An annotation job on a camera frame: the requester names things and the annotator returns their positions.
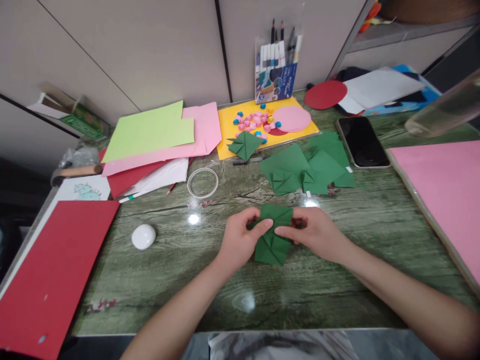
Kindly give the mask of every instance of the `shelf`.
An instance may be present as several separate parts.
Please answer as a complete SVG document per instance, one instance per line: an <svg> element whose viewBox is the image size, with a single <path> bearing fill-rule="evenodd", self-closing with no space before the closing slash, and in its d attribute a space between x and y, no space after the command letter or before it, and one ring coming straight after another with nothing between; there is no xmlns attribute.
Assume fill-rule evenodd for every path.
<svg viewBox="0 0 480 360"><path fill-rule="evenodd" d="M365 32L356 35L348 52L353 53L405 40L422 38L428 35L467 28L476 24L480 24L480 13L461 20L434 25L416 25L395 21L389 25L370 25Z"/></svg>

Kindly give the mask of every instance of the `cartoon drawing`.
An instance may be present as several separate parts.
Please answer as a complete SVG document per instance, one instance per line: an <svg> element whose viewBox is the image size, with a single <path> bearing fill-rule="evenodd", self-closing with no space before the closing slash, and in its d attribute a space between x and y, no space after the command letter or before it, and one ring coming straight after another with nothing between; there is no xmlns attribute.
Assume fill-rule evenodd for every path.
<svg viewBox="0 0 480 360"><path fill-rule="evenodd" d="M93 190L87 183L75 185L73 192L79 194L77 200L100 200L101 193Z"/></svg>

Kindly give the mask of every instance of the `yellow paper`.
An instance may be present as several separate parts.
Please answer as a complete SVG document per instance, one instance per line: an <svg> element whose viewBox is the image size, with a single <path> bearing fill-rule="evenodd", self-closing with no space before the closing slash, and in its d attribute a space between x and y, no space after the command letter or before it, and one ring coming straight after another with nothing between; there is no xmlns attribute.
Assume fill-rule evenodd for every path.
<svg viewBox="0 0 480 360"><path fill-rule="evenodd" d="M182 119L183 100L118 120L103 162L193 143L194 119Z"/></svg>
<svg viewBox="0 0 480 360"><path fill-rule="evenodd" d="M222 110L218 110L218 118L220 120L221 129L221 141L216 147L218 150L218 158L220 160L223 160L236 156L233 152L229 150L227 146L227 144L231 144L232 141L227 139L233 139L235 137L235 134L240 131L239 126L234 125L235 116L237 116L238 112L242 112L243 117L246 117L251 113L256 113L257 111L261 111L262 113L266 112L267 109L272 109L273 111L276 111L277 109L283 108L285 106L296 106L299 108L302 107L294 97L291 97L285 100L267 102L266 108L264 110L260 109L260 105L255 104L254 100L244 102L239 105L230 106ZM278 145L295 139L304 138L320 132L319 128L314 124L313 121L311 121L310 125L308 125L302 131L289 132L281 136L275 136L266 133L263 126L250 131L250 134L254 135L256 131L261 131L262 134L267 134L266 144L260 145L258 149L270 148L274 145Z"/></svg>

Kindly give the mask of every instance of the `plastic bottle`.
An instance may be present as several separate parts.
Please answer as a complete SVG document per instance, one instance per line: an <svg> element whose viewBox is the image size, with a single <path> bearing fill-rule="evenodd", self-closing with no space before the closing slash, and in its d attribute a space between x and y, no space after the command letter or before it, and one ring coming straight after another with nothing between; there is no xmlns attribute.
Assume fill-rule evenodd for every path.
<svg viewBox="0 0 480 360"><path fill-rule="evenodd" d="M405 128L412 135L434 138L479 114L480 69L413 115Z"/></svg>

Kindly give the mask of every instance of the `wooden handle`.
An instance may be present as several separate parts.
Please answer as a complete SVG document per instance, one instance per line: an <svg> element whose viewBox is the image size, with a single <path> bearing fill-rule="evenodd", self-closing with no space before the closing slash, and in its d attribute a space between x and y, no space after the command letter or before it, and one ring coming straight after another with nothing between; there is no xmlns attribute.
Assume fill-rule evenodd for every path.
<svg viewBox="0 0 480 360"><path fill-rule="evenodd" d="M83 167L73 167L67 168L60 171L60 176L69 178L69 177L78 177L78 176L87 176L101 174L104 168L102 165L90 165Z"/></svg>

